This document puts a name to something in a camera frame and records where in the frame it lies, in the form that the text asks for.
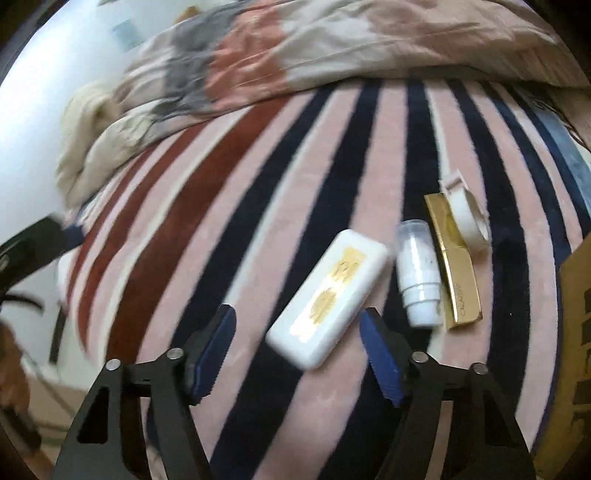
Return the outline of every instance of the white fabric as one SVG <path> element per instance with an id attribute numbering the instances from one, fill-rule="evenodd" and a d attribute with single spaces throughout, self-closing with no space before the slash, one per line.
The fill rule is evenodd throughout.
<path id="1" fill-rule="evenodd" d="M 151 124 L 152 115 L 146 112 L 121 118 L 119 103 L 103 85 L 79 89 L 61 119 L 56 179 L 66 207 L 82 205 L 133 157 Z"/>

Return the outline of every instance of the white cap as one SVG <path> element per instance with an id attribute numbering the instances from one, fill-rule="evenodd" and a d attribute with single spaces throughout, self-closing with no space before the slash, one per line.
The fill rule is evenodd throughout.
<path id="1" fill-rule="evenodd" d="M 419 301 L 407 305 L 407 317 L 411 327 L 436 327 L 441 325 L 437 300 Z"/>

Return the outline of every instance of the white wall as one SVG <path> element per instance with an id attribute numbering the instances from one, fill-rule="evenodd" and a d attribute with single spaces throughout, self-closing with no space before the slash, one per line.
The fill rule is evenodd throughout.
<path id="1" fill-rule="evenodd" d="M 201 9 L 224 0 L 118 0 L 131 11 L 138 31 L 149 37 L 169 27 L 189 5 Z M 53 171 L 59 151 L 61 113 L 72 93 L 97 79 L 116 80 L 136 48 L 123 52 L 108 30 L 98 0 L 70 0 L 44 25 L 0 85 L 0 244 L 49 213 L 61 211 Z M 47 305 L 40 319 L 6 307 L 18 341 L 45 363 L 57 317 L 55 266 L 25 280 L 22 290 Z"/>

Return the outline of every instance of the metal screw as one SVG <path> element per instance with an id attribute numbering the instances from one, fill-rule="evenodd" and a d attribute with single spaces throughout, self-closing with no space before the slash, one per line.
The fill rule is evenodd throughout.
<path id="1" fill-rule="evenodd" d="M 0 257 L 0 272 L 3 272 L 9 263 L 10 257 L 8 255 L 3 255 L 2 257 Z"/>
<path id="2" fill-rule="evenodd" d="M 486 375 L 488 373 L 488 369 L 485 364 L 474 364 L 474 365 L 472 365 L 472 369 L 478 375 Z"/>
<path id="3" fill-rule="evenodd" d="M 171 348 L 168 352 L 166 352 L 166 356 L 171 360 L 176 360 L 177 358 L 181 358 L 184 355 L 182 348 Z"/>
<path id="4" fill-rule="evenodd" d="M 429 356 L 425 352 L 417 350 L 416 352 L 413 352 L 412 359 L 418 364 L 423 364 L 429 360 Z"/>
<path id="5" fill-rule="evenodd" d="M 121 360 L 118 358 L 111 359 L 105 364 L 105 368 L 110 371 L 117 370 L 120 366 Z"/>

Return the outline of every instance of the cardboard box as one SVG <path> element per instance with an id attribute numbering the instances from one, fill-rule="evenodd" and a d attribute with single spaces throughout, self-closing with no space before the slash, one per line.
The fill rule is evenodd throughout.
<path id="1" fill-rule="evenodd" d="M 591 235 L 560 267 L 556 394 L 535 449 L 544 480 L 591 478 Z"/>

